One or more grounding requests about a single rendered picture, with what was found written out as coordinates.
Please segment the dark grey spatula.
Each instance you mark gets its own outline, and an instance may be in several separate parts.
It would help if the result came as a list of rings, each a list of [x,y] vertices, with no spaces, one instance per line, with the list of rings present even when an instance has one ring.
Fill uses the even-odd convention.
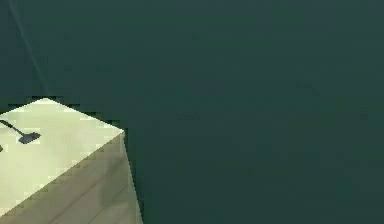
[[[37,140],[41,137],[41,135],[37,132],[24,133],[5,120],[0,119],[0,123],[3,124],[4,126],[10,128],[10,129],[14,130],[16,133],[18,133],[20,135],[18,141],[22,144],[29,144],[32,141]]]

